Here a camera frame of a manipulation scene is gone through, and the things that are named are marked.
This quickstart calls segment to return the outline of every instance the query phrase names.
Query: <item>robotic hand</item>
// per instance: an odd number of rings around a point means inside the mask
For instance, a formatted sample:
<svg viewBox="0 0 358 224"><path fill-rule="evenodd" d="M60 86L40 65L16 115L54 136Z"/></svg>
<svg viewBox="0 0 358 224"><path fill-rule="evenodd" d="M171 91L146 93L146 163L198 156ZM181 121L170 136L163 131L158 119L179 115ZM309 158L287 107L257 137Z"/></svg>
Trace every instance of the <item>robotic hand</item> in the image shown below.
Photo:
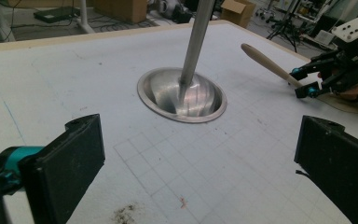
<svg viewBox="0 0 358 224"><path fill-rule="evenodd" d="M312 58L310 63L295 68L290 74L300 80L319 72L322 78L321 88L318 82L297 88L297 98L342 93L358 85L358 18L338 26L332 33L337 37L334 40L337 50Z"/></svg>

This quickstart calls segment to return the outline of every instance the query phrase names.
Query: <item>metal shaft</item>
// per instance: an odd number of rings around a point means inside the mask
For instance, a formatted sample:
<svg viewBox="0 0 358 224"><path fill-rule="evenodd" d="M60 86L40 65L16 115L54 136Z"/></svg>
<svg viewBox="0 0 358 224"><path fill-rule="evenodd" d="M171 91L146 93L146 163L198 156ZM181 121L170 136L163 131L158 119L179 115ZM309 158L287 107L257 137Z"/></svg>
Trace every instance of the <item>metal shaft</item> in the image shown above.
<svg viewBox="0 0 358 224"><path fill-rule="evenodd" d="M0 33L5 42L16 41L10 26L7 24L7 21L5 20L1 6L0 6Z"/></svg>
<svg viewBox="0 0 358 224"><path fill-rule="evenodd" d="M199 2L190 42L188 43L185 64L180 77L180 83L187 87L191 84L196 71L197 61L199 60L202 42L211 18L213 5L214 0L200 0Z"/></svg>
<svg viewBox="0 0 358 224"><path fill-rule="evenodd" d="M86 0L80 0L80 19L82 25L89 25L87 20L87 4Z"/></svg>

